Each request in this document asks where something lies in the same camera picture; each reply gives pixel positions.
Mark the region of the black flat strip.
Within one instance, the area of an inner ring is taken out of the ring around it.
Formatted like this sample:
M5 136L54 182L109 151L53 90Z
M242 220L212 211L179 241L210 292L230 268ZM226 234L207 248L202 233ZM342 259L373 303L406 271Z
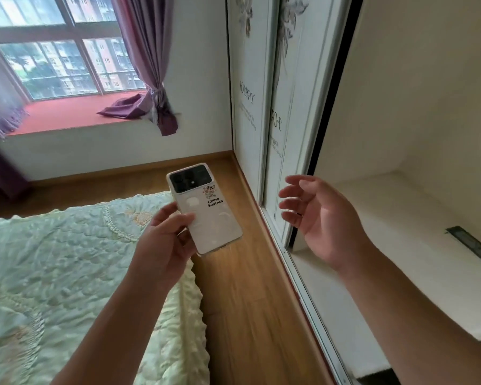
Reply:
M464 245L468 250L481 259L481 241L461 226L453 226L446 229L446 232Z

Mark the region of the white sliding door floor rail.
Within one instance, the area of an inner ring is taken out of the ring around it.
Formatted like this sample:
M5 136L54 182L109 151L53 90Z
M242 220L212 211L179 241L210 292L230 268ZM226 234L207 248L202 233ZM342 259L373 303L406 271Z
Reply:
M250 206L254 210L257 223L262 229L263 236L282 275L286 290L291 296L290 301L301 323L301 328L306 334L308 344L312 347L315 361L319 364L321 371L324 372L326 379L333 382L334 385L363 385L348 372L342 362L340 354L335 348L295 267L292 255L273 234L272 225L266 217L266 211L255 200L234 151L231 151L231 157L244 191L248 196Z

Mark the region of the person's left forearm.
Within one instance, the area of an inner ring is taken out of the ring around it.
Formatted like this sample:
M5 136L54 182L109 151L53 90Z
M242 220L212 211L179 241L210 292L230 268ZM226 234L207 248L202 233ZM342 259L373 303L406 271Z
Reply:
M50 385L133 385L169 291L185 263L131 268Z

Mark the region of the white built-in wardrobe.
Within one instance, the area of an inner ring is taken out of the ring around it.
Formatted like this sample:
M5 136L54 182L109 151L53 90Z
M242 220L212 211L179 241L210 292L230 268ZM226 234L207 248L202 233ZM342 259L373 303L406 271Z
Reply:
M375 247L481 342L481 0L352 0L309 173L355 208ZM297 270L348 372L401 385L339 274Z

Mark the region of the purple tied curtain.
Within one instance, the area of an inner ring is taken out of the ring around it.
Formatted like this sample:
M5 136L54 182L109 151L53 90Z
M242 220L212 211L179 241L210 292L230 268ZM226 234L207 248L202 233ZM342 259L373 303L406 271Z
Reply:
M130 62L147 92L116 101L97 114L122 120L143 116L162 136L178 130L164 79L171 50L174 0L111 0Z

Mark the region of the large grid window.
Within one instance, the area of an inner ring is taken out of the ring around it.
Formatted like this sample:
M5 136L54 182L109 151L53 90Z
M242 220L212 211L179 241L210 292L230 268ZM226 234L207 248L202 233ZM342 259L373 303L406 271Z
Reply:
M0 70L28 103L146 87L111 0L0 0Z

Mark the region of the pale green quilted bedspread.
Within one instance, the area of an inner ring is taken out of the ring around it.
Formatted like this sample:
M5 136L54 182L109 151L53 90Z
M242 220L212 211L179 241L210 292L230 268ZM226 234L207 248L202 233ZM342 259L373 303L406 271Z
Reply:
M0 218L0 385L49 385L122 281L169 191ZM135 385L210 385L191 260L168 293Z

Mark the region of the dark purple curtain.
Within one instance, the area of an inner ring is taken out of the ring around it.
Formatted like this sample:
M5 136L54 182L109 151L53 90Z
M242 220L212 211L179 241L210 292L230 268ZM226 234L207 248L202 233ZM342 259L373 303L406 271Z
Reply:
M30 190L29 181L0 153L0 194L15 200Z

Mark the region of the white smartphone with sticker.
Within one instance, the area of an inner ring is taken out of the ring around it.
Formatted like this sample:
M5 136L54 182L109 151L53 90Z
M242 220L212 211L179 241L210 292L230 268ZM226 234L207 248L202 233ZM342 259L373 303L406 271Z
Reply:
M215 252L243 236L223 192L206 163L173 171L166 176L181 213L193 213L188 227L200 256Z

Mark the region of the white floral sliding wardrobe door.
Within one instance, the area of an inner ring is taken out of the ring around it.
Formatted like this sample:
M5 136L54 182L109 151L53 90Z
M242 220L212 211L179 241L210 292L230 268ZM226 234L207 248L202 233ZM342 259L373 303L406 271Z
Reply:
M351 2L280 1L262 199L280 247L292 227L281 216L278 193L287 176L306 171Z
M280 0L226 0L233 150L260 203Z

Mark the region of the person's left hand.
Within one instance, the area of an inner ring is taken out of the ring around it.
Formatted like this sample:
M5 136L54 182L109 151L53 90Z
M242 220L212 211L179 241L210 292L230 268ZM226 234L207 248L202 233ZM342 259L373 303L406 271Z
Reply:
M165 220L180 213L173 201L154 214L138 239L126 274L128 281L158 295L167 295L197 253L194 241L165 241Z

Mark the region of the red window seat cushion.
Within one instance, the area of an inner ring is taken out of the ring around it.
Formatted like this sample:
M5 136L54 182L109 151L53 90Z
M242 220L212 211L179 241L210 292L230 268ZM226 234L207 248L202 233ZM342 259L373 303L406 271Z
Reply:
M125 122L120 118L99 115L97 112L136 93L144 91L119 91L105 95L69 96L32 102L26 105L26 117L10 136Z

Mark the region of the person's right hand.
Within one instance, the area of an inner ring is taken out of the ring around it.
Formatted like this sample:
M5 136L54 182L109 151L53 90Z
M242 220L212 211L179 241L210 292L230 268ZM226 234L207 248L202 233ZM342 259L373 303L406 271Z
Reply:
M312 252L336 272L351 272L378 252L353 205L327 182L317 194L285 194L282 188L278 196L307 202L304 213L281 209L282 219L296 228Z

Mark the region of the person's right forearm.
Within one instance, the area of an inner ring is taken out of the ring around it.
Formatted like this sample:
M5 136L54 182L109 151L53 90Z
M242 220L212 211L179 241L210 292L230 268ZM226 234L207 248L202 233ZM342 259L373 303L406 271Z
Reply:
M370 243L336 246L331 263L401 385L481 385L481 342Z

